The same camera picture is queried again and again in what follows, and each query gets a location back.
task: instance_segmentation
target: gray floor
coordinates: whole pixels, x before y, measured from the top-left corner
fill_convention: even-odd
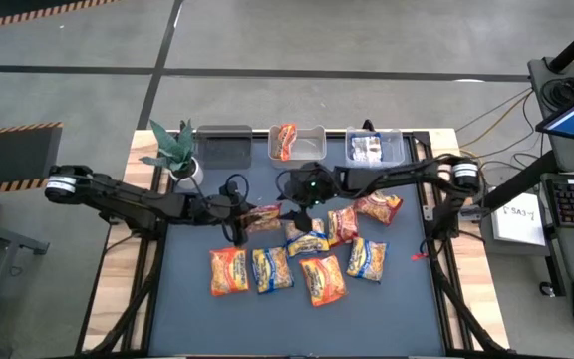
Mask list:
[[[2,27],[0,64],[153,66],[172,3],[122,0]],[[523,75],[527,60],[555,55],[573,38],[574,1],[564,0],[186,0],[166,65]],[[61,164],[119,177],[148,83],[149,76],[0,74],[0,126],[62,121]],[[457,128],[527,87],[163,77],[151,116],[169,128],[185,118],[258,128],[342,128],[364,118],[379,127]],[[489,153],[526,134],[518,110],[468,149]],[[526,110],[533,123],[541,119],[534,99]],[[460,142],[500,115],[458,133]],[[539,154],[535,140],[515,150]],[[512,170],[493,166],[489,181],[510,177]],[[20,258],[24,273],[10,280],[0,305],[0,348],[12,347],[14,358],[71,354],[108,227],[91,209],[47,203],[40,191],[0,199],[3,226],[52,243],[44,258]],[[569,303],[537,290],[546,279],[543,260],[489,261],[511,347],[574,357]]]

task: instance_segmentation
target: clear plastic container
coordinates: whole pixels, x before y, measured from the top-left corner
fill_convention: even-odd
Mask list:
[[[367,137],[380,134],[382,160],[379,162],[356,161],[352,158],[352,137]],[[405,142],[400,130],[382,130],[371,132],[368,130],[347,128],[345,135],[345,165],[352,168],[381,168],[393,167],[405,160]]]
[[[313,129],[296,128],[296,140],[291,146],[289,161],[281,161],[271,156],[272,149],[277,146],[280,126],[269,128],[269,141],[267,141],[267,155],[275,168],[298,169],[303,164],[312,161],[321,161],[327,155],[327,138],[325,128],[316,126]]]

